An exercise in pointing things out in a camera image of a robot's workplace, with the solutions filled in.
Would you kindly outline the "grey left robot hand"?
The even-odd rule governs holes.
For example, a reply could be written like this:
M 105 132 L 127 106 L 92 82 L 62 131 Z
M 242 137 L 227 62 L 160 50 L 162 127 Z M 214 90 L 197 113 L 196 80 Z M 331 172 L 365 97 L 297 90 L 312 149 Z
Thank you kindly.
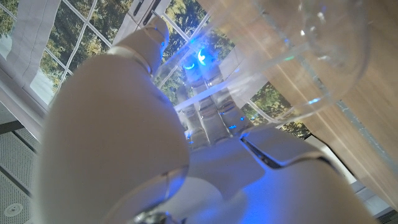
M 37 223 L 374 223 L 321 151 L 257 126 L 190 151 L 151 82 L 169 42 L 160 17 L 86 60 L 47 115 Z

